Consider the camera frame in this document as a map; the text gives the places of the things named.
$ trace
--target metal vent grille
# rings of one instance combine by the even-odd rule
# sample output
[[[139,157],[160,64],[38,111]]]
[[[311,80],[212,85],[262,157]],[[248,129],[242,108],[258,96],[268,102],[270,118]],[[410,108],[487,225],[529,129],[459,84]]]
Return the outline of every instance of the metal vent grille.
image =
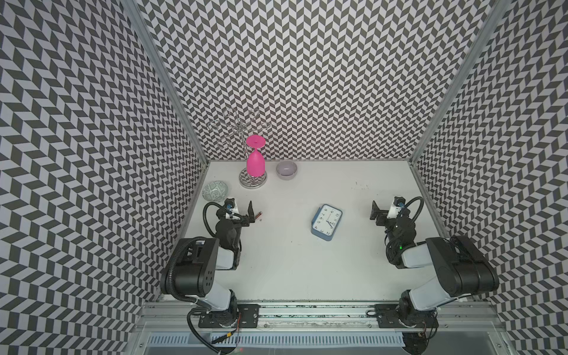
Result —
[[[216,339],[225,333],[213,332],[203,335]],[[232,336],[215,346],[235,346],[236,336]],[[152,332],[148,346],[202,346],[189,332]],[[239,346],[266,348],[338,348],[338,347],[400,347],[404,346],[402,333],[398,332],[270,332],[242,333]]]

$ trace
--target mounting plate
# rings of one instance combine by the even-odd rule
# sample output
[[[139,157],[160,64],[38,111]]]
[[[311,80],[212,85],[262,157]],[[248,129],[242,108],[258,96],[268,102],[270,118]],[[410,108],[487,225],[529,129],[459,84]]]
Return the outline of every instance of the mounting plate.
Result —
[[[237,310],[241,313],[239,328],[256,328],[258,324],[258,311],[260,306],[257,304],[238,304]],[[226,328],[219,324],[215,319],[214,312],[210,312],[205,317],[199,318],[199,328]]]
[[[390,304],[375,304],[375,317],[379,323],[379,328],[419,328],[423,325],[417,325],[415,327],[408,327],[399,321],[399,314],[396,311],[398,303]],[[424,322],[426,323],[426,328],[437,328],[438,320],[435,317],[425,317]]]

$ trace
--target patterned bowl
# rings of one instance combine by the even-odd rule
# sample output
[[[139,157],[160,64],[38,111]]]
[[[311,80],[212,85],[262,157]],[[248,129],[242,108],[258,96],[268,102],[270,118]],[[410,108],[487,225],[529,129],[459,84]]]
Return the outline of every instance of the patterned bowl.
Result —
[[[201,196],[209,202],[222,201],[229,193],[229,187],[223,181],[213,181],[205,185]]]

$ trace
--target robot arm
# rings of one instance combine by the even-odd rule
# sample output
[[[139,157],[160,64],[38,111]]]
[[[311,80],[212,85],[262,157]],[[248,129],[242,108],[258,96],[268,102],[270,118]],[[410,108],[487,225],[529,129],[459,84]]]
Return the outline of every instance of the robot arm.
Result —
[[[409,217],[408,206],[421,201],[415,216]],[[422,197],[409,203],[395,197],[389,210],[380,210],[373,201],[371,219],[385,226],[386,257],[398,269],[433,265],[436,277],[422,286],[403,292],[396,315],[406,327],[435,321],[435,309],[460,297],[494,291],[499,279],[483,254],[466,236],[428,238],[414,243],[416,217],[423,207]]]

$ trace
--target black cable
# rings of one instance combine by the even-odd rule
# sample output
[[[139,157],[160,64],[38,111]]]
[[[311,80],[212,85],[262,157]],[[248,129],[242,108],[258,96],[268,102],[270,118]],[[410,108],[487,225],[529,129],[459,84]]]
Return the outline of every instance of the black cable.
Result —
[[[207,230],[207,232],[213,237],[215,238],[215,234],[213,233],[213,231],[211,230],[211,227],[209,227],[209,222],[207,221],[207,209],[209,208],[209,206],[216,206],[218,209],[224,211],[227,214],[231,214],[231,212],[226,209],[225,207],[221,206],[220,204],[216,203],[216,202],[207,202],[203,208],[203,224],[205,224],[205,229]],[[241,216],[238,213],[233,213],[233,216],[237,216],[240,218],[240,220],[244,220],[244,217]]]
[[[166,272],[166,283],[165,283],[165,287],[166,287],[166,292],[168,292],[170,295],[173,296],[173,298],[175,298],[176,300],[180,300],[183,302],[191,302],[191,303],[195,303],[199,306],[202,306],[206,309],[210,309],[209,304],[205,303],[204,301],[200,300],[199,298],[196,297],[187,297],[185,295],[181,295],[175,285],[174,285],[174,269],[176,268],[177,262],[180,258],[183,257],[184,254],[187,254],[189,247],[195,243],[198,240],[206,240],[206,238],[204,237],[196,237],[196,238],[191,238],[191,239],[182,239],[179,241],[179,243],[181,243],[181,245],[179,246],[178,249],[176,249],[176,251],[173,253],[171,259],[170,259],[170,264],[168,267],[168,271]]]
[[[408,203],[406,203],[404,205],[404,208],[408,208],[408,206],[410,206],[412,204],[412,202],[414,202],[414,201],[420,201],[420,205],[418,206],[418,209],[416,210],[414,217],[412,217],[412,221],[416,222],[416,219],[418,218],[418,216],[422,212],[422,208],[424,208],[424,198],[422,196],[414,197],[413,199],[411,199],[410,201],[408,201]]]
[[[209,349],[213,350],[215,353],[217,354],[230,354],[233,352],[233,350],[235,350],[236,348],[216,348],[213,345],[211,345],[207,340],[205,340],[201,334],[199,334],[196,330],[195,327],[193,326],[193,323],[191,322],[191,316],[196,315],[196,316],[201,316],[201,315],[205,315],[207,313],[207,310],[205,308],[193,308],[192,310],[189,311],[189,313],[187,313],[187,325],[189,326],[189,329],[191,330],[192,334],[197,338],[197,340],[199,340],[201,342],[201,344],[205,345],[206,347],[208,347]]]

